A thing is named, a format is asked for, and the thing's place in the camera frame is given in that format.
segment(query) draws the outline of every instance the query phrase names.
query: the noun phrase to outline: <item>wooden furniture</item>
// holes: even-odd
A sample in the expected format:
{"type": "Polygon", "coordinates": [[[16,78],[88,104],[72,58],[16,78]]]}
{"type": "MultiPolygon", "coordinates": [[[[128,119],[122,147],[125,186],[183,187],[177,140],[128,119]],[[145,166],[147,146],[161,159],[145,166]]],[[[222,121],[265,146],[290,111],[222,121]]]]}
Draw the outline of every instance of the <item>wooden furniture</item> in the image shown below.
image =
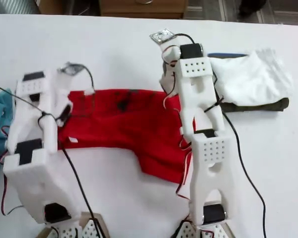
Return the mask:
{"type": "Polygon", "coordinates": [[[187,0],[100,0],[102,16],[180,19],[187,0]]]}

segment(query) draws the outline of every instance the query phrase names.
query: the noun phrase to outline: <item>white table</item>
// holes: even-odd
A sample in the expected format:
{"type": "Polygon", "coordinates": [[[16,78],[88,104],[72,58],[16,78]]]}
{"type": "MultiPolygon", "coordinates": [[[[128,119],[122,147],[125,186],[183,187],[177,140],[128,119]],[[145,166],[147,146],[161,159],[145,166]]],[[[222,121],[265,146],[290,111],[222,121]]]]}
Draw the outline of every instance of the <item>white table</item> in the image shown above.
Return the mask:
{"type": "MultiPolygon", "coordinates": [[[[73,61],[90,68],[97,89],[160,90],[161,53],[149,34],[163,28],[191,35],[206,53],[273,47],[284,60],[296,87],[289,108],[229,117],[240,136],[245,166],[267,204],[268,237],[298,237],[298,26],[0,15],[0,86],[13,89],[25,72],[73,61]]],[[[73,89],[85,89],[87,74],[78,77],[73,89]]],[[[229,225],[238,238],[259,238],[262,204],[234,152],[239,202],[229,225]]],[[[113,238],[167,238],[187,215],[187,201],[174,194],[176,185],[142,174],[131,151],[76,149],[70,156],[94,212],[103,215],[113,238]]],[[[2,184],[0,172],[0,199],[2,184]]],[[[73,184],[79,192],[74,179],[73,184]]],[[[83,199],[80,203],[87,210],[83,199]]],[[[6,209],[15,205],[19,201],[10,186],[6,209]]],[[[0,214],[0,237],[34,237],[41,229],[24,209],[8,217],[0,214]]]]}

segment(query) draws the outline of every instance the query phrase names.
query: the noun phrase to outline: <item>floor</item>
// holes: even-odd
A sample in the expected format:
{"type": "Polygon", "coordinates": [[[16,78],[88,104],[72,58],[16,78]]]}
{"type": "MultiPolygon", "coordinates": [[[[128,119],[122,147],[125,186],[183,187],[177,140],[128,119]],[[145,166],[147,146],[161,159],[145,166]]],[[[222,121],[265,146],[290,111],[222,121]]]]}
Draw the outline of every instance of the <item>floor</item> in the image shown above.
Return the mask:
{"type": "Polygon", "coordinates": [[[247,19],[238,19],[241,0],[189,0],[185,19],[298,25],[298,0],[267,0],[247,19]]]}

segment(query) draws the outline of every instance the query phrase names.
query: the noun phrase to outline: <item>white cloth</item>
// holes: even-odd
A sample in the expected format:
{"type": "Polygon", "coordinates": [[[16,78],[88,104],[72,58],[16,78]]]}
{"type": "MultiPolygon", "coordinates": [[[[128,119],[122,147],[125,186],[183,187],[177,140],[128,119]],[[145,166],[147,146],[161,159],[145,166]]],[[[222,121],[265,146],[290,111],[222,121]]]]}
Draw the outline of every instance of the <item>white cloth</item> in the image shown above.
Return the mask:
{"type": "Polygon", "coordinates": [[[224,102],[258,106],[292,94],[292,78],[272,49],[254,51],[241,58],[210,60],[218,78],[215,87],[224,102]]]}

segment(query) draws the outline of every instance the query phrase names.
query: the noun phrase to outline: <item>white robot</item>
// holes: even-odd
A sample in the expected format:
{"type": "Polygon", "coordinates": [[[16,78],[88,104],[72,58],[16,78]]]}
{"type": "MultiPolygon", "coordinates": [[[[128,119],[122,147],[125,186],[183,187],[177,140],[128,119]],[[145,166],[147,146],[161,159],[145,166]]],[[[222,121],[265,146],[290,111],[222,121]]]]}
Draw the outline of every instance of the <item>white robot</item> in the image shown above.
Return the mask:
{"type": "MultiPolygon", "coordinates": [[[[190,214],[199,238],[204,226],[224,223],[233,215],[230,137],[224,130],[211,64],[203,57],[201,45],[179,45],[177,35],[168,30],[152,34],[151,38],[160,45],[165,62],[160,82],[168,96],[179,94],[180,131],[192,147],[190,214]],[[220,192],[221,201],[207,202],[214,189],[220,192]]],[[[71,79],[83,69],[81,65],[68,64],[58,72],[27,74],[18,83],[16,96],[35,107],[17,100],[6,144],[10,155],[3,168],[22,205],[37,223],[59,229],[74,226],[78,238],[82,237],[78,224],[81,211],[71,185],[58,167],[59,158],[52,155],[58,149],[57,126],[62,126],[72,111],[68,100],[71,79]],[[42,137],[28,140],[31,128],[38,123],[42,137]]]]}

